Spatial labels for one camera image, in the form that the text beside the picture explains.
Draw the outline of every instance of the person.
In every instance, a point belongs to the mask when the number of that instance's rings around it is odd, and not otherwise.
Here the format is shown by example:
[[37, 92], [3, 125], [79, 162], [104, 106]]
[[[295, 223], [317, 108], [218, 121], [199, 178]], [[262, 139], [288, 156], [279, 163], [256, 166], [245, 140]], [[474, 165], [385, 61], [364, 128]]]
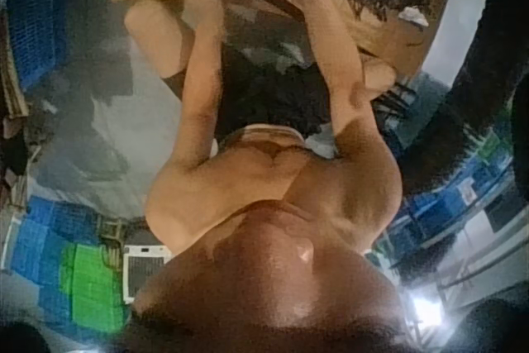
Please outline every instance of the person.
[[[178, 136], [145, 208], [175, 257], [136, 296], [117, 351], [414, 351], [395, 288], [362, 256], [400, 206], [398, 167], [333, 1], [299, 3], [328, 89], [334, 160], [292, 127], [263, 124], [228, 134], [211, 158], [230, 89], [222, 0], [192, 2], [192, 41], [157, 3], [147, 6], [165, 23], [151, 19], [151, 43], [138, 8], [127, 15], [162, 77], [186, 70]], [[173, 40], [156, 41], [162, 33]]]

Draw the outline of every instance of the blue plastic crate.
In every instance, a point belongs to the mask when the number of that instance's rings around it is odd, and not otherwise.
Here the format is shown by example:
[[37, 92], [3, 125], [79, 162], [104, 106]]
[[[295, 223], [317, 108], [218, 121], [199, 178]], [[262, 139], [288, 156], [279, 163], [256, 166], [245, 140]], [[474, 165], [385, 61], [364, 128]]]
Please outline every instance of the blue plastic crate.
[[435, 193], [421, 193], [408, 199], [409, 211], [415, 217], [420, 217], [431, 206], [437, 203], [438, 195]]
[[400, 260], [407, 253], [413, 252], [421, 244], [421, 239], [411, 229], [412, 223], [400, 227], [389, 233], [389, 240], [393, 245], [393, 260]]
[[427, 238], [441, 233], [452, 225], [465, 208], [463, 199], [458, 200], [455, 195], [444, 197], [437, 202], [420, 218], [422, 230], [427, 235]]
[[7, 0], [7, 13], [18, 78], [27, 91], [56, 65], [54, 0]]
[[41, 287], [39, 291], [39, 307], [54, 317], [72, 318], [72, 298], [61, 293], [58, 288]]
[[63, 251], [73, 245], [73, 243], [70, 243], [53, 231], [48, 231], [44, 250], [41, 254], [38, 284], [59, 288], [60, 265], [63, 258]]
[[496, 179], [493, 172], [491, 172], [489, 167], [487, 167], [485, 164], [481, 165], [474, 171], [472, 178], [474, 179], [472, 187], [474, 188], [474, 191], [478, 197], [483, 196]]
[[27, 204], [26, 219], [48, 227], [51, 225], [54, 206], [55, 203], [50, 200], [31, 196]]
[[80, 204], [57, 202], [51, 228], [74, 243], [96, 246], [98, 215], [92, 208]]
[[80, 327], [69, 318], [54, 316], [47, 311], [44, 313], [44, 321], [50, 330], [84, 345], [102, 346], [108, 340], [108, 335], [104, 333]]
[[92, 208], [32, 196], [26, 218], [50, 227], [52, 231], [73, 243], [91, 246], [99, 244], [98, 215]]
[[11, 269], [34, 283], [38, 283], [40, 278], [41, 257], [48, 230], [48, 227], [26, 219], [21, 224], [13, 250]]

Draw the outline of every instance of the black fabric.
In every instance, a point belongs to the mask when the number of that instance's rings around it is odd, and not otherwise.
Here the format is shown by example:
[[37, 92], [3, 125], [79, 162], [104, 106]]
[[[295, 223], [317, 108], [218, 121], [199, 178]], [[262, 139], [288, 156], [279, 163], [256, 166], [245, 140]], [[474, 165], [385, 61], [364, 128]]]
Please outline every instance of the black fabric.
[[0, 162], [2, 167], [11, 169], [16, 175], [24, 175], [28, 155], [23, 131], [20, 131], [9, 140], [0, 139]]
[[[257, 66], [230, 46], [222, 49], [222, 101], [215, 137], [220, 142], [250, 124], [289, 126], [304, 138], [331, 120], [329, 94], [322, 74], [292, 66], [284, 74], [273, 65]], [[164, 81], [179, 96], [185, 72]]]
[[5, 353], [50, 353], [45, 339], [36, 328], [22, 322], [0, 329], [0, 346]]

